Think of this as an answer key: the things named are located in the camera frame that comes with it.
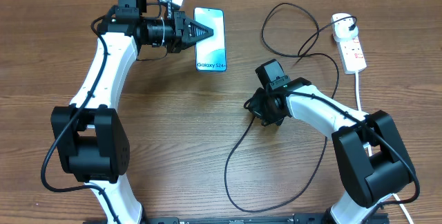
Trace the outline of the dark blue smartphone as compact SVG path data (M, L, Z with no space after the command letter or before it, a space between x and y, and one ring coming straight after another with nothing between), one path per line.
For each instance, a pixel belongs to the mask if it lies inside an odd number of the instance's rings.
M195 45L195 67L198 71L225 72L227 51L224 35L224 12L217 8L194 9L194 19L213 29L213 35Z

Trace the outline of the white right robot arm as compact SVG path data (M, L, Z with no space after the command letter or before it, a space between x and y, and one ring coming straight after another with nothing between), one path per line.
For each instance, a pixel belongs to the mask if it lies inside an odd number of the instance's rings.
M343 197L328 210L333 223L368 223L392 194L417 183L416 171L392 117L351 109L310 81L283 78L263 84L244 103L262 125L286 117L311 125L333 142Z

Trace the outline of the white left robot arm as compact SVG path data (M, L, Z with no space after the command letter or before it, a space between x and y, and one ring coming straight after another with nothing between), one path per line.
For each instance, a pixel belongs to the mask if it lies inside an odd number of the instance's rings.
M143 45L178 53L214 31L182 11L160 19L118 6L90 27L97 35L95 57L69 105L52 111L55 141L41 166L41 183L56 193L91 190L106 223L146 223L144 206L126 175L130 143L117 113L124 82Z

